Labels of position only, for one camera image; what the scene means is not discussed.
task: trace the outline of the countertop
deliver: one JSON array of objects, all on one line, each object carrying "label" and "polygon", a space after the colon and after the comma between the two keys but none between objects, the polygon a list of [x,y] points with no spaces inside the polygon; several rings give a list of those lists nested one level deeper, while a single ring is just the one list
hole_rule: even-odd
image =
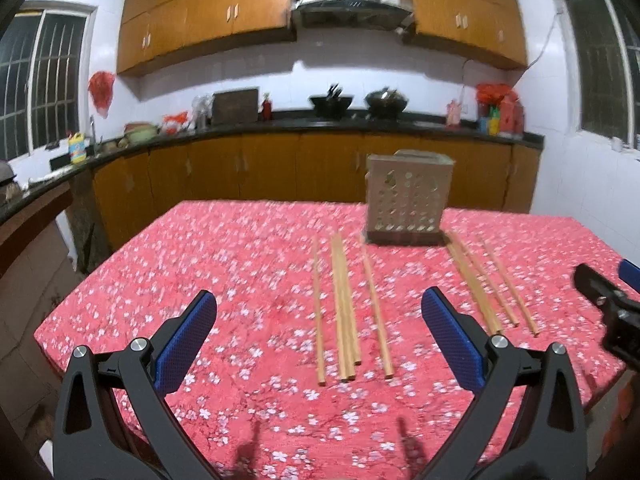
[{"label": "countertop", "polygon": [[7,219],[11,218],[12,215],[20,211],[27,204],[36,200],[37,197],[43,195],[48,190],[53,189],[62,182],[66,182],[73,178],[76,174],[81,173],[81,171],[97,168],[118,158],[119,156],[132,155],[133,153],[140,152],[142,150],[171,146],[174,144],[191,142],[193,140],[209,139],[213,137],[232,136],[245,133],[269,134],[274,132],[289,132],[292,134],[300,134],[302,132],[315,133],[333,131],[345,133],[363,132],[370,134],[397,133],[447,139],[478,139],[497,144],[519,144],[537,150],[542,150],[544,147],[544,137],[537,134],[525,133],[522,140],[507,139],[503,137],[489,137],[488,135],[482,134],[468,126],[448,128],[443,123],[437,122],[438,120],[442,120],[442,118],[437,116],[413,114],[412,117],[412,114],[405,114],[405,117],[407,116],[411,120],[382,121],[357,117],[340,121],[326,121],[310,117],[289,117],[268,122],[224,124],[214,126],[202,132],[185,132],[174,136],[158,136],[149,142],[142,142],[127,148],[115,150],[114,152],[92,156],[85,162],[69,168],[68,171],[60,176],[28,190],[21,196],[11,200],[11,202],[0,206],[0,224],[3,224]]},{"label": "countertop", "polygon": [[[207,460],[223,472],[249,467],[258,478],[311,480],[414,478],[459,423],[472,400],[438,350],[420,297],[438,286],[454,307],[484,327],[446,248],[369,246],[374,282],[395,368],[385,380],[362,265],[365,205],[182,202],[132,238],[73,291],[36,330],[50,361],[66,368],[75,346],[120,350],[178,316],[199,290],[218,302],[218,319],[180,389],[166,402]],[[454,210],[442,225],[457,232],[501,283],[476,235],[508,268],[542,330],[534,338],[514,299],[518,327],[498,307],[515,346],[568,351],[588,407],[624,365],[600,346],[602,314],[572,286],[587,263],[628,292],[620,256],[572,218]],[[337,371],[330,235],[344,239],[362,351],[356,379]],[[316,377],[312,241],[318,238],[326,386]],[[514,390],[484,457],[502,449],[524,388]],[[117,391],[124,421],[140,433]]]}]

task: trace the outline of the metal bolt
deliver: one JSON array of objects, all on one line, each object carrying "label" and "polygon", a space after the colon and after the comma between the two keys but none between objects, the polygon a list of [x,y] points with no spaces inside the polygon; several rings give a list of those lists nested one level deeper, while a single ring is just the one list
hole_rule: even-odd
[{"label": "metal bolt", "polygon": [[507,348],[509,341],[507,341],[507,338],[505,338],[505,336],[503,335],[494,335],[491,338],[491,344],[496,348]]},{"label": "metal bolt", "polygon": [[86,354],[86,346],[80,345],[74,348],[74,357],[81,358],[81,357],[84,357],[85,354]]},{"label": "metal bolt", "polygon": [[566,348],[562,343],[553,343],[551,345],[551,349],[554,351],[554,354],[558,354],[558,355],[566,354]]},{"label": "metal bolt", "polygon": [[131,349],[134,352],[140,352],[142,350],[144,350],[146,348],[146,339],[144,339],[143,337],[139,337],[138,339],[134,339],[131,342]]}]

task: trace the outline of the yellow detergent bottle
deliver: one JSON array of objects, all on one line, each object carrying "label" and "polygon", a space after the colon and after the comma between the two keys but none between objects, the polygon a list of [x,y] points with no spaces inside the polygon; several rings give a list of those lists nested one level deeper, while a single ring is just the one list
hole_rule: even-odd
[{"label": "yellow detergent bottle", "polygon": [[72,164],[79,164],[86,159],[84,134],[76,133],[74,136],[69,137],[69,156]]}]

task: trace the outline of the pink floral tablecloth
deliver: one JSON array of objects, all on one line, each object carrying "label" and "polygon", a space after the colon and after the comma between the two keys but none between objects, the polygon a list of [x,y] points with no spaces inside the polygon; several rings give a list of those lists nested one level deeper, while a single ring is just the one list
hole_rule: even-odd
[{"label": "pink floral tablecloth", "polygon": [[[76,345],[122,349],[180,314],[201,288],[210,290],[218,320],[180,390],[166,398],[209,461],[223,472],[255,470],[265,479],[407,478],[444,443],[472,397],[422,321],[420,297],[437,285],[460,312],[482,320],[446,249],[369,246],[396,369],[385,380],[360,256],[365,212],[345,204],[183,202],[84,280],[36,339],[64,369]],[[587,262],[628,290],[616,277],[620,257],[612,249],[569,218],[447,210],[443,226],[488,262],[476,238],[482,234],[513,275],[542,333],[534,338],[516,308],[517,328],[499,314],[511,342],[535,349],[564,343],[585,405],[610,386],[623,364],[600,348],[600,314],[573,290],[571,275]],[[362,346],[362,366],[347,384],[337,377],[330,254],[336,230]],[[326,387],[316,378],[313,236]],[[512,395],[486,458],[500,451],[521,395]],[[118,400],[139,432],[127,397]]]}]

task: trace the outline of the window frame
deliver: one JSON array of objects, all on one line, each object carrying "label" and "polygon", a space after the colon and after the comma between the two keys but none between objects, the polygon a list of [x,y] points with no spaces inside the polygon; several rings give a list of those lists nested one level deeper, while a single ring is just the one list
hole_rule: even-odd
[{"label": "window frame", "polygon": [[[582,81],[580,76],[580,66],[578,63],[578,52],[577,52],[577,41],[574,35],[574,28],[571,23],[571,17],[569,16],[569,10],[566,5],[568,0],[555,0],[556,1],[556,10],[560,14],[560,23],[562,29],[562,36],[564,39],[565,52],[567,56],[567,68],[569,75],[569,121],[571,131],[577,132],[579,134],[590,134],[592,136],[597,136],[601,139],[606,139],[610,141],[610,137],[602,134],[601,132],[592,132],[590,130],[585,130],[582,128]],[[635,130],[636,130],[636,121],[640,120],[640,118],[636,118],[636,106],[634,99],[634,88],[633,81],[631,76],[631,65],[629,63],[628,52],[626,50],[626,43],[624,35],[622,34],[622,28],[620,27],[620,20],[618,19],[618,15],[613,6],[611,0],[604,0],[609,11],[609,15],[611,17],[611,22],[613,24],[614,30],[616,31],[616,37],[618,38],[618,47],[620,48],[620,55],[622,56],[622,66],[625,76],[625,87],[626,87],[626,109],[627,109],[627,120],[626,120],[626,139],[622,139],[623,142],[634,148],[636,145],[635,142]]]},{"label": "window frame", "polygon": [[[44,152],[46,150],[46,146],[39,146],[37,148],[33,147],[33,117],[31,113],[31,106],[33,102],[33,72],[35,63],[33,62],[36,56],[36,47],[38,42],[40,41],[40,35],[42,31],[42,25],[44,23],[44,18],[47,13],[50,14],[62,14],[66,16],[78,16],[84,18],[84,30],[82,31],[82,41],[80,46],[80,56],[79,56],[79,66],[78,66],[78,125],[80,129],[83,129],[83,125],[88,124],[89,122],[89,101],[88,101],[88,90],[82,91],[83,88],[86,88],[86,85],[82,85],[82,81],[88,81],[88,73],[89,73],[89,62],[90,62],[90,46],[91,46],[91,36],[93,33],[94,26],[94,14],[95,9],[87,6],[74,6],[65,4],[63,2],[25,2],[25,4],[20,8],[18,14],[27,14],[29,12],[40,12],[40,24],[38,25],[38,30],[36,32],[36,36],[34,39],[34,49],[31,53],[30,67],[29,67],[29,75],[27,81],[27,143],[29,151],[27,153],[23,153],[15,158],[9,160],[9,162],[20,162],[22,160],[26,160],[30,156],[33,156],[35,153]],[[66,139],[60,139],[60,148],[64,150],[67,149],[68,143]]]}]

